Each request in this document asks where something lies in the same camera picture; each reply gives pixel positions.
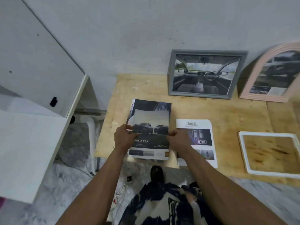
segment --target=empty picture frame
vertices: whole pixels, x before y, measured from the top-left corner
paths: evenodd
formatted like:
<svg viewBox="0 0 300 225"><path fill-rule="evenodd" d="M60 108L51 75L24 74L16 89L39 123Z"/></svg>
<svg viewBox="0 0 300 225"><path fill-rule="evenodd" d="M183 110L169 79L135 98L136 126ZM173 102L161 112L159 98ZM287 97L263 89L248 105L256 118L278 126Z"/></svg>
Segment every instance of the empty picture frame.
<svg viewBox="0 0 300 225"><path fill-rule="evenodd" d="M290 173L281 173L281 172L270 172L270 171L259 171L259 170L252 170L250 168L248 156L247 156L247 151L246 151L246 146L244 143L244 138L243 136L274 136L274 137L290 137L293 139L293 143L295 148L297 149L298 155L297 157L299 158L300 155L300 144L298 141L298 138L296 134L292 133L275 133L275 132L244 132L241 131L238 133L238 138L240 141L240 145L242 148L242 154L244 158L244 162L246 165L246 170L249 174L253 175L266 175L266 176L275 176L275 177L283 177L283 178L300 178L300 174L290 174Z"/></svg>
<svg viewBox="0 0 300 225"><path fill-rule="evenodd" d="M172 50L168 94L230 99L248 51Z"/></svg>
<svg viewBox="0 0 300 225"><path fill-rule="evenodd" d="M300 42L278 45L258 59L240 98L285 103L300 84L299 73Z"/></svg>

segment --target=floor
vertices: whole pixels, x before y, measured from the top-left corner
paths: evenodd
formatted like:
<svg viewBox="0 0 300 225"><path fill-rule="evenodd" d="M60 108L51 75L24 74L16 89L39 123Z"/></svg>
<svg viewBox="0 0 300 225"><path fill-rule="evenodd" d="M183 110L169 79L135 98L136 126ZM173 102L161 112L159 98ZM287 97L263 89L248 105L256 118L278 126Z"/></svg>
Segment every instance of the floor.
<svg viewBox="0 0 300 225"><path fill-rule="evenodd" d="M86 124L69 126L58 155L67 165L86 173L67 167L60 160L55 160L46 174L35 202L29 205L6 200L0 209L0 224L53 225L56 223L68 205L91 180ZM118 224L131 198L150 181L150 169L151 166L145 164L130 162L123 164L117 189L122 186L127 176L132 175L133 181L114 211L113 224ZM164 168L164 171L167 182L182 185L194 181L188 170ZM300 188L240 178L232 178L232 180L267 205L288 225L300 224Z"/></svg>

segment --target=person's right hand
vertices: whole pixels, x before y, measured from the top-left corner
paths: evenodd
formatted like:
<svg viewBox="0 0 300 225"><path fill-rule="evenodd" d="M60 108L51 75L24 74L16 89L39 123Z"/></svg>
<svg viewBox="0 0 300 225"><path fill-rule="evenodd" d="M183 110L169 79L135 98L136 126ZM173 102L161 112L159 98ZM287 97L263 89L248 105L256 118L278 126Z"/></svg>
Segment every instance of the person's right hand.
<svg viewBox="0 0 300 225"><path fill-rule="evenodd" d="M180 156L182 156L182 152L190 147L190 138L186 130L173 130L167 136L167 140L170 143L170 148L177 151Z"/></svg>

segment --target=magazine page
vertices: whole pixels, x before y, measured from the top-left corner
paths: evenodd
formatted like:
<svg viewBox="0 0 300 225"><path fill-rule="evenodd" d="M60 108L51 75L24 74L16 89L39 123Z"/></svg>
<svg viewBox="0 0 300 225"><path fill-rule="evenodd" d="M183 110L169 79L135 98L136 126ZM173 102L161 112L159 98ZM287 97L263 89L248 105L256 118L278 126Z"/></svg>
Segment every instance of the magazine page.
<svg viewBox="0 0 300 225"><path fill-rule="evenodd" d="M218 167L212 124L209 120L177 119L176 126L185 129L191 140L191 146L203 155L214 168ZM184 159L177 158L178 166L186 166Z"/></svg>
<svg viewBox="0 0 300 225"><path fill-rule="evenodd" d="M128 154L134 158L169 159L169 132L171 104L134 99L127 120L132 131L139 133Z"/></svg>

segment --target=electrical cable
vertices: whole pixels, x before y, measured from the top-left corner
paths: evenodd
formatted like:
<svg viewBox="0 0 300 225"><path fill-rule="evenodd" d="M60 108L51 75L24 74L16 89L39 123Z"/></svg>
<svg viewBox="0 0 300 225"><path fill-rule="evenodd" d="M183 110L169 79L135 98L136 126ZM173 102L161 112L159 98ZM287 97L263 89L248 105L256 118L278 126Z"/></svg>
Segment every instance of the electrical cable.
<svg viewBox="0 0 300 225"><path fill-rule="evenodd" d="M91 177L87 172L85 172L85 171L83 171L83 170L81 170L81 169L79 169L79 168L77 168L77 167L69 166L68 164L66 164L58 154L56 155L56 157L57 157L57 158L58 158L65 166L70 167L70 168L73 168L73 169L76 169L76 170L79 170L79 171L81 171L82 173L86 174L89 178L91 178L91 179L93 178L93 177Z"/></svg>

